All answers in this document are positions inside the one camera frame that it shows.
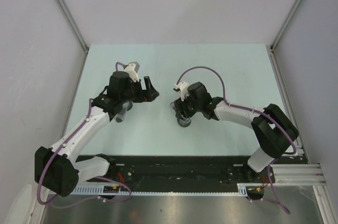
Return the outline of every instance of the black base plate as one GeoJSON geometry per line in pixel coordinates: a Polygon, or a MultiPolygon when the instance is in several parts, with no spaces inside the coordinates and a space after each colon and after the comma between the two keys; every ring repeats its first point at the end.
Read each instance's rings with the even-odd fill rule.
{"type": "MultiPolygon", "coordinates": [[[[77,161],[92,158],[79,156],[77,161]]],[[[135,192],[182,192],[210,193],[237,192],[237,183],[250,183],[243,173],[243,167],[250,156],[111,156],[116,160],[117,172],[135,192]]],[[[297,160],[297,157],[281,158],[282,161],[297,160]]],[[[271,179],[274,182],[273,169],[271,179]]],[[[251,183],[262,183],[262,176],[268,178],[264,169],[251,183]]],[[[107,177],[119,181],[117,176],[107,177]]]]}

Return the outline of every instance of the metal corner post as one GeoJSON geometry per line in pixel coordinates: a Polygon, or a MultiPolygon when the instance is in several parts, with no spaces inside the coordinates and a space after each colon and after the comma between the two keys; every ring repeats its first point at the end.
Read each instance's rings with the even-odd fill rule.
{"type": "Polygon", "coordinates": [[[83,51],[85,53],[88,52],[88,46],[86,45],[86,42],[84,41],[81,32],[73,18],[73,16],[71,15],[66,3],[64,2],[64,0],[55,0],[57,5],[59,6],[62,14],[64,15],[66,21],[68,22],[70,28],[72,29],[72,32],[74,33],[74,35],[76,36],[79,44],[81,45],[83,51]]]}
{"type": "Polygon", "coordinates": [[[295,14],[297,13],[297,11],[298,11],[298,9],[299,9],[299,7],[300,7],[302,1],[303,1],[303,0],[295,0],[295,2],[293,3],[293,5],[292,5],[292,7],[291,7],[291,9],[290,9],[290,11],[289,11],[289,13],[288,13],[288,15],[286,16],[286,18],[285,18],[285,20],[284,20],[282,26],[280,27],[280,29],[279,29],[279,31],[278,31],[278,33],[277,33],[277,35],[276,35],[274,41],[272,42],[272,44],[271,44],[271,46],[270,46],[272,50],[274,50],[274,49],[277,47],[277,45],[278,45],[278,43],[279,43],[281,37],[282,37],[282,36],[284,35],[284,33],[286,32],[287,27],[289,26],[289,24],[290,24],[290,22],[292,21],[293,17],[294,17],[295,14]]]}

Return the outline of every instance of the metal frame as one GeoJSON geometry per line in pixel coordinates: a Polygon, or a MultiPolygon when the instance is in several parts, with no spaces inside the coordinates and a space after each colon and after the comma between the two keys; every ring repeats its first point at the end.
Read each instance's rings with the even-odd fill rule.
{"type": "Polygon", "coordinates": [[[303,0],[295,0],[295,2],[293,3],[291,10],[289,11],[288,15],[286,16],[286,19],[284,20],[284,22],[283,22],[282,26],[280,27],[273,43],[270,46],[272,48],[272,50],[274,50],[277,47],[281,37],[286,32],[287,27],[290,25],[290,22],[292,21],[293,17],[297,13],[302,1],[303,0]]]}
{"type": "MultiPolygon", "coordinates": [[[[275,56],[275,54],[274,54],[274,52],[272,51],[271,48],[267,47],[267,51],[268,51],[271,66],[272,66],[273,71],[274,71],[274,75],[275,75],[277,87],[278,87],[278,90],[279,90],[279,93],[280,93],[280,96],[281,96],[281,100],[282,100],[284,108],[285,108],[286,115],[291,120],[291,122],[295,125],[295,127],[298,129],[297,121],[296,121],[294,112],[292,110],[291,102],[290,102],[289,96],[287,94],[283,78],[282,78],[281,73],[280,73],[280,69],[279,69],[279,66],[278,66],[278,63],[277,63],[277,60],[276,60],[276,56],[275,56]]],[[[303,142],[302,142],[302,136],[301,135],[299,135],[298,139],[296,140],[295,145],[296,145],[296,148],[297,148],[297,153],[299,155],[303,155],[304,149],[303,149],[303,142]]]]}
{"type": "Polygon", "coordinates": [[[88,46],[86,45],[85,40],[83,39],[81,32],[73,18],[73,16],[71,15],[66,3],[64,2],[64,0],[55,0],[57,5],[59,6],[62,14],[64,15],[66,21],[68,22],[70,29],[72,30],[72,32],[74,33],[74,35],[76,36],[79,44],[81,45],[83,51],[85,53],[88,52],[88,46]]]}
{"type": "MultiPolygon", "coordinates": [[[[82,49],[84,50],[84,52],[88,53],[88,46],[86,45],[86,42],[84,41],[80,30],[74,20],[74,18],[72,17],[66,3],[64,2],[64,0],[55,0],[57,5],[59,6],[62,14],[64,15],[66,21],[68,22],[71,30],[73,31],[73,33],[75,34],[80,46],[82,47],[82,49]]],[[[269,58],[270,58],[270,62],[271,62],[271,66],[273,68],[275,77],[276,77],[276,81],[277,81],[277,85],[278,85],[278,89],[280,91],[280,95],[282,97],[282,101],[284,104],[284,107],[286,109],[286,114],[288,115],[288,117],[291,119],[291,121],[297,126],[297,122],[295,120],[295,116],[292,110],[292,106],[285,88],[285,84],[283,81],[283,78],[281,76],[280,73],[280,69],[278,66],[278,63],[276,61],[276,57],[274,54],[274,50],[277,47],[280,39],[283,37],[283,35],[285,34],[288,26],[290,25],[294,15],[296,14],[296,12],[298,11],[301,3],[303,0],[296,0],[294,2],[294,4],[292,5],[291,10],[289,11],[286,19],[284,20],[280,30],[278,31],[278,34],[276,35],[273,43],[268,47],[268,54],[269,54],[269,58]]],[[[77,87],[74,91],[74,96],[76,94],[77,88],[78,88],[78,84],[83,72],[83,68],[85,65],[85,61],[86,61],[86,56],[84,57],[83,63],[82,63],[82,70],[79,74],[79,79],[78,79],[78,83],[77,83],[77,87]]],[[[71,107],[69,109],[69,113],[67,116],[67,121],[65,123],[65,127],[64,127],[64,131],[66,128],[66,124],[68,122],[68,119],[70,117],[70,111],[71,111],[71,107]]],[[[304,150],[302,147],[302,139],[301,137],[298,138],[297,140],[297,153],[298,155],[302,156],[304,154],[304,150]]],[[[275,185],[277,186],[292,186],[292,185],[313,185],[313,189],[318,201],[318,205],[322,214],[322,218],[324,220],[324,223],[337,223],[337,216],[336,213],[334,211],[334,209],[332,208],[332,201],[330,199],[330,194],[328,192],[327,186],[326,186],[326,182],[321,170],[321,167],[319,164],[275,164],[272,166],[274,173],[275,173],[275,179],[276,179],[276,183],[275,185]]],[[[245,185],[249,185],[249,186],[253,186],[255,184],[238,184],[238,189],[239,189],[239,193],[205,193],[205,195],[210,195],[210,196],[216,196],[216,195],[245,195],[245,193],[243,192],[243,188],[245,185]]],[[[97,186],[102,186],[102,184],[97,184],[97,183],[90,183],[89,185],[78,185],[78,188],[74,191],[75,194],[79,194],[79,193],[87,193],[88,194],[88,190],[83,190],[82,188],[84,186],[89,186],[91,188],[95,188],[97,186]]],[[[135,195],[141,195],[142,193],[138,192],[135,193],[135,195]]],[[[194,193],[165,193],[165,195],[197,195],[194,193]]],[[[157,195],[156,193],[144,193],[144,195],[157,195]]],[[[46,199],[48,196],[48,191],[45,191],[43,193],[43,197],[46,199]]],[[[44,206],[39,205],[38,203],[35,204],[34,207],[34,211],[32,213],[32,218],[31,218],[31,222],[30,223],[39,223],[42,217],[42,213],[43,213],[43,209],[44,206]]]]}

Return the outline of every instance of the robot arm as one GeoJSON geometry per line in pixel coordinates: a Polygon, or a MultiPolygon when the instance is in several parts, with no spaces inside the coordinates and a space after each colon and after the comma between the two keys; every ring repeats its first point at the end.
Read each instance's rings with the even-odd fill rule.
{"type": "Polygon", "coordinates": [[[98,154],[96,157],[76,162],[83,148],[93,136],[114,118],[123,121],[124,114],[133,102],[151,102],[159,93],[149,77],[144,77],[146,89],[142,89],[137,71],[139,64],[130,63],[123,71],[116,71],[109,85],[90,100],[86,116],[63,138],[49,149],[40,147],[35,153],[35,181],[63,197],[68,196],[78,182],[113,173],[113,158],[98,154]]]}
{"type": "MultiPolygon", "coordinates": [[[[200,82],[191,85],[180,82],[175,85],[174,90],[180,92],[181,97],[172,102],[171,107],[175,111],[178,124],[182,127],[189,126],[191,117],[201,112],[207,119],[230,121],[253,129],[260,147],[248,160],[247,165],[255,173],[261,172],[274,159],[280,158],[290,147],[290,142],[284,134],[277,127],[272,128],[271,122],[265,116],[234,107],[236,105],[229,106],[222,97],[212,98],[200,82]]],[[[298,137],[298,130],[277,105],[270,104],[266,108],[255,110],[273,118],[292,141],[298,137]]]]}

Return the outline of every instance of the white wall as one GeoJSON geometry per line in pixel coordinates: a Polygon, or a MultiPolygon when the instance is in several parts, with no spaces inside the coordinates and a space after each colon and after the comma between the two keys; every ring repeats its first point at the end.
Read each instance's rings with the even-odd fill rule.
{"type": "Polygon", "coordinates": [[[338,206],[338,0],[305,0],[276,49],[305,150],[338,206]]]}
{"type": "Polygon", "coordinates": [[[90,44],[271,44],[294,0],[65,0],[90,44]]]}
{"type": "MultiPolygon", "coordinates": [[[[0,0],[0,223],[60,138],[84,53],[54,0],[0,0]]],[[[27,199],[20,208],[25,214],[27,199]]]]}

